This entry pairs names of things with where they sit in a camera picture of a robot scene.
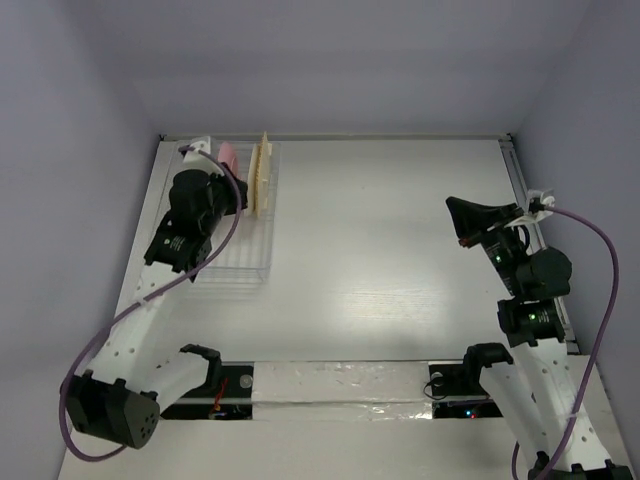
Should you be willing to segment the woven bamboo square plate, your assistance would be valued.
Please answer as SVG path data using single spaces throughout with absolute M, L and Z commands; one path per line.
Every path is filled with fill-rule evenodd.
M 267 132 L 262 134 L 261 140 L 252 149 L 247 184 L 247 211 L 260 218 L 268 206 L 268 192 L 271 176 L 272 144 Z

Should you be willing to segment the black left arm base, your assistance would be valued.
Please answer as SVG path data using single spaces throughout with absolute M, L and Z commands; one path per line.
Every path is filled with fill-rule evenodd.
M 217 387 L 187 392 L 161 416 L 165 420 L 251 420 L 253 381 L 253 364 L 223 364 Z

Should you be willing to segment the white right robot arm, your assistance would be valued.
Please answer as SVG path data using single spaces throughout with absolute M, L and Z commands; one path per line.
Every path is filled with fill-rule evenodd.
M 528 478 L 630 479 L 631 469 L 613 461 L 583 405 L 595 361 L 588 360 L 579 384 L 568 363 L 556 301 L 570 292 L 572 264 L 554 247 L 530 247 L 529 226 L 555 213 L 554 202 L 545 193 L 526 208 L 446 199 L 459 245 L 481 246 L 509 294 L 497 304 L 507 341 L 470 346 L 460 379 L 494 401 L 516 439 L 512 457 L 527 461 Z

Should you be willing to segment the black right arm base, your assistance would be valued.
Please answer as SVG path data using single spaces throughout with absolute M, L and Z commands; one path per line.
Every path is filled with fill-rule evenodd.
M 434 419 L 482 419 L 502 416 L 496 403 L 467 378 L 461 363 L 429 363 L 423 393 L 431 401 Z

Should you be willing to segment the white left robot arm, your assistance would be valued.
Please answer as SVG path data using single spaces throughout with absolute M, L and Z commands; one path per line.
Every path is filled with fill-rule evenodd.
M 226 163 L 174 176 L 169 210 L 144 254 L 131 304 L 89 341 L 61 383 L 59 428 L 78 458 L 96 459 L 73 443 L 72 430 L 118 450 L 140 449 L 176 400 L 192 390 L 209 395 L 219 388 L 217 350 L 187 343 L 158 356 L 154 349 L 184 291 L 233 238 L 247 189 Z

